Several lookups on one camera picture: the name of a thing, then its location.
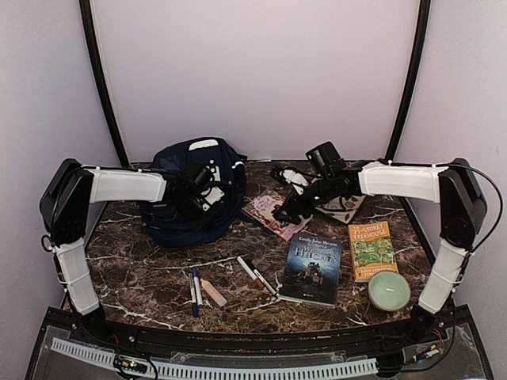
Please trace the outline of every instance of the marker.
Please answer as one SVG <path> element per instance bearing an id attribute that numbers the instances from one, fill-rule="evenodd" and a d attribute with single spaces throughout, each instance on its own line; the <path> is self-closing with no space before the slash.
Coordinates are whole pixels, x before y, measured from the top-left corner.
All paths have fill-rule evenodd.
<path id="1" fill-rule="evenodd" d="M 200 281 L 199 281 L 199 273 L 197 273 L 197 269 L 193 269 L 193 283 L 196 288 L 196 298 L 197 298 L 197 306 L 199 309 L 204 307 L 203 305 L 203 294 L 200 292 Z"/>
<path id="2" fill-rule="evenodd" d="M 259 278 L 255 275 L 254 271 L 250 269 L 250 267 L 246 264 L 246 262 L 242 259 L 241 256 L 238 256 L 238 262 L 243 267 L 243 269 L 245 269 L 246 273 L 248 273 L 248 276 L 250 276 L 251 279 L 255 281 L 257 286 L 260 287 L 261 289 L 264 288 L 264 284 L 262 283 L 262 281 L 259 280 Z"/>
<path id="3" fill-rule="evenodd" d="M 272 294 L 272 295 L 276 295 L 276 291 L 273 289 L 273 287 L 271 285 L 269 285 L 269 282 L 267 279 L 265 279 L 261 273 L 259 273 L 259 271 L 257 270 L 257 268 L 254 267 L 254 264 L 252 264 L 252 262 L 250 260 L 246 260 L 246 265 L 248 265 L 250 267 L 250 269 L 253 271 L 254 275 L 256 275 L 260 281 L 262 281 L 262 283 L 264 285 L 266 285 L 266 287 L 268 288 L 269 292 Z"/>
<path id="4" fill-rule="evenodd" d="M 193 276 L 189 273 L 190 297 L 192 298 L 192 313 L 194 318 L 199 317 L 199 309 L 197 309 L 196 290 L 193 287 Z"/>
<path id="5" fill-rule="evenodd" d="M 202 279 L 200 283 L 202 284 L 203 289 L 206 291 L 206 293 L 208 293 L 208 295 L 213 298 L 213 301 L 215 301 L 219 306 L 223 306 L 227 303 L 227 300 L 209 281 Z"/>

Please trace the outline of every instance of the brown marble tabletop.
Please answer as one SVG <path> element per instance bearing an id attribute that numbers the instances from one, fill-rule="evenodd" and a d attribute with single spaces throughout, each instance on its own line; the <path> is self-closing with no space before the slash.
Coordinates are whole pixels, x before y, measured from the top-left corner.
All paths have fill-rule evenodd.
<path id="1" fill-rule="evenodd" d="M 306 162 L 286 162 L 309 169 Z M 274 164 L 247 162 L 247 200 L 272 189 L 287 195 L 269 176 Z M 302 333 L 381 324 L 406 319 L 426 284 L 431 266 L 402 205 L 395 197 L 368 197 L 353 223 L 387 220 L 400 274 L 412 298 L 398 312 L 377 310 L 368 286 L 354 283 L 347 227 L 316 214 L 306 232 L 343 241 L 336 308 L 273 298 L 258 289 L 237 262 L 249 257 L 273 285 L 280 283 L 290 243 L 248 222 L 236 220 L 216 243 L 183 249 L 156 245 L 143 231 L 135 202 L 107 206 L 87 250 L 95 290 L 107 318 L 133 325 L 207 333 Z M 200 318 L 192 316 L 186 273 L 199 269 L 226 298 L 218 307 L 204 293 Z"/>

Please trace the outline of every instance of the orange book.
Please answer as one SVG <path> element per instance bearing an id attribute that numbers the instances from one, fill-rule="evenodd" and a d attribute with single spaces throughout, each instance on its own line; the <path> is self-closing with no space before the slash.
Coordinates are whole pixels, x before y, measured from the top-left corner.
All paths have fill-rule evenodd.
<path id="1" fill-rule="evenodd" d="M 349 236 L 357 283 L 367 283 L 378 272 L 398 273 L 387 222 L 350 225 Z"/>

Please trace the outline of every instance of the curved black pole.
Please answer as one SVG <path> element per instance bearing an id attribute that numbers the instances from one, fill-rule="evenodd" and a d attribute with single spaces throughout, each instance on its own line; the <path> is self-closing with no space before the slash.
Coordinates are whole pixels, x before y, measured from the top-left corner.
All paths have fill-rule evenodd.
<path id="1" fill-rule="evenodd" d="M 403 128 L 405 127 L 406 116 L 409 113 L 410 102 L 414 94 L 417 73 L 421 63 L 422 48 L 425 44 L 426 28 L 429 19 L 429 5 L 431 0 L 421 0 L 419 4 L 419 16 L 417 17 L 417 27 L 415 29 L 414 46 L 410 56 L 409 70 L 406 75 L 405 88 L 403 89 L 402 101 L 399 105 L 398 115 L 396 116 L 395 127 L 391 134 L 391 141 L 386 152 L 386 159 L 395 158 L 399 141 L 402 138 Z"/>
<path id="2" fill-rule="evenodd" d="M 112 110 L 111 99 L 109 98 L 108 87 L 105 84 L 104 71 L 102 70 L 101 56 L 98 51 L 97 37 L 93 26 L 93 16 L 90 0 L 79 0 L 81 6 L 82 26 L 85 29 L 86 44 L 88 45 L 88 54 L 92 64 L 93 76 L 97 86 L 98 96 L 101 98 L 102 109 L 104 110 L 105 121 L 108 124 L 109 134 L 116 150 L 116 155 L 120 164 L 126 168 L 130 165 L 125 151 L 124 143 L 121 139 L 120 129 Z"/>

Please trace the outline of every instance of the book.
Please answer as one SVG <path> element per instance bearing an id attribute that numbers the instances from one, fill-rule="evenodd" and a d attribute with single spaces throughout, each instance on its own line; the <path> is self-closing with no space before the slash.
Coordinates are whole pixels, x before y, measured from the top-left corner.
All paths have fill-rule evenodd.
<path id="1" fill-rule="evenodd" d="M 350 225 L 349 236 L 357 283 L 367 283 L 378 272 L 398 273 L 387 222 Z"/>
<path id="2" fill-rule="evenodd" d="M 294 235 L 278 297 L 286 301 L 336 306 L 340 263 L 341 241 Z"/>
<path id="3" fill-rule="evenodd" d="M 329 203 L 315 207 L 315 210 L 343 224 L 349 224 L 353 220 L 366 196 L 339 196 Z"/>
<path id="4" fill-rule="evenodd" d="M 304 219 L 297 225 L 280 222 L 273 217 L 273 211 L 283 203 L 284 198 L 280 194 L 268 190 L 263 195 L 252 199 L 251 202 L 244 206 L 242 211 L 252 219 L 259 221 L 265 228 L 271 230 L 285 241 L 289 241 L 292 235 L 297 234 L 305 228 L 309 221 L 311 221 L 311 217 Z"/>

